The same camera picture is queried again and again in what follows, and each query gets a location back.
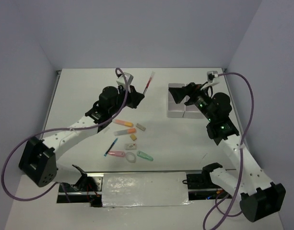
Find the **red pen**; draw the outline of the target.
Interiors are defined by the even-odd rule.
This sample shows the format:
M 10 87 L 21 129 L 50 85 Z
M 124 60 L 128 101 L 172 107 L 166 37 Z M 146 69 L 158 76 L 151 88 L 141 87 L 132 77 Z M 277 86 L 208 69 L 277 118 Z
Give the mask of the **red pen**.
M 146 94 L 146 92 L 147 92 L 147 90 L 148 90 L 148 88 L 149 88 L 149 85 L 150 85 L 152 79 L 154 78 L 154 76 L 155 76 L 155 72 L 153 71 L 153 72 L 151 73 L 149 79 L 148 79 L 148 82 L 147 82 L 145 88 L 144 88 L 143 95 Z

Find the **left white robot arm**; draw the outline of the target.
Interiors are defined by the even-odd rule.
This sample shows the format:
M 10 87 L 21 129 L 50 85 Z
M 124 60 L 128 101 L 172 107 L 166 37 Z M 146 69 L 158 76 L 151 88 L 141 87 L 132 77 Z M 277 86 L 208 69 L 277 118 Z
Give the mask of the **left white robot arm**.
M 52 136 L 38 139 L 30 138 L 24 148 L 19 168 L 38 186 L 44 187 L 50 182 L 68 183 L 76 191 L 87 186 L 87 174 L 79 166 L 59 165 L 57 160 L 72 147 L 84 139 L 96 135 L 111 123 L 111 118 L 122 104 L 137 108 L 144 95 L 129 87 L 105 87 L 93 107 L 76 123 Z

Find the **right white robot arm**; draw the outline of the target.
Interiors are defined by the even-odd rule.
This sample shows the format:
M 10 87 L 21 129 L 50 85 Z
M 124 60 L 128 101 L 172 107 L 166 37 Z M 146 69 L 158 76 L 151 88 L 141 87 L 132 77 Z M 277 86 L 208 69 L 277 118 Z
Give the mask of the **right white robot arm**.
M 229 174 L 220 164 L 213 163 L 203 168 L 202 183 L 206 187 L 215 185 L 230 195 L 235 195 L 240 209 L 250 222 L 255 222 L 280 211 L 286 190 L 282 184 L 275 184 L 255 161 L 242 142 L 229 114 L 232 111 L 230 97 L 218 92 L 210 97 L 203 85 L 190 83 L 182 87 L 169 87 L 176 104 L 184 102 L 193 105 L 208 120 L 208 136 L 219 146 L 238 169 L 238 177 Z

